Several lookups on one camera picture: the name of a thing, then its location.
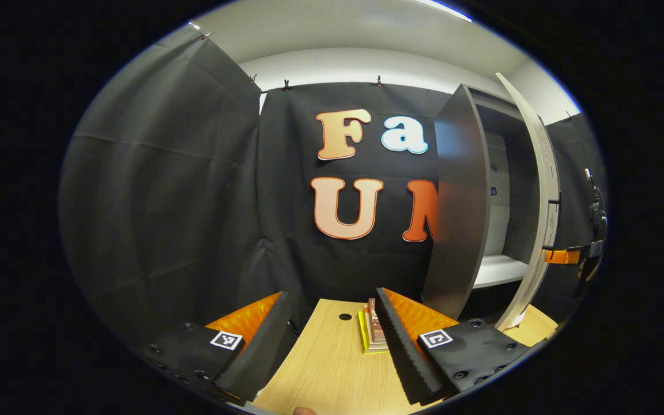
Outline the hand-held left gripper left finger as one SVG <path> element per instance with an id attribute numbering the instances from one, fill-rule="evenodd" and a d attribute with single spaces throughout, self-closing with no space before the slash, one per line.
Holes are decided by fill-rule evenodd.
<path id="1" fill-rule="evenodd" d="M 136 348 L 164 376 L 238 405 L 252 402 L 292 350 L 292 299 L 277 292 L 213 323 L 182 323 Z"/>

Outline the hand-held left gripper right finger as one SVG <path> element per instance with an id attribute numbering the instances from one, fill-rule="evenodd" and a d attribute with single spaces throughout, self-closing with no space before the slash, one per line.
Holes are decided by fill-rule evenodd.
<path id="1" fill-rule="evenodd" d="M 482 319 L 455 320 L 393 290 L 375 309 L 411 404 L 429 405 L 484 383 L 529 349 Z"/>

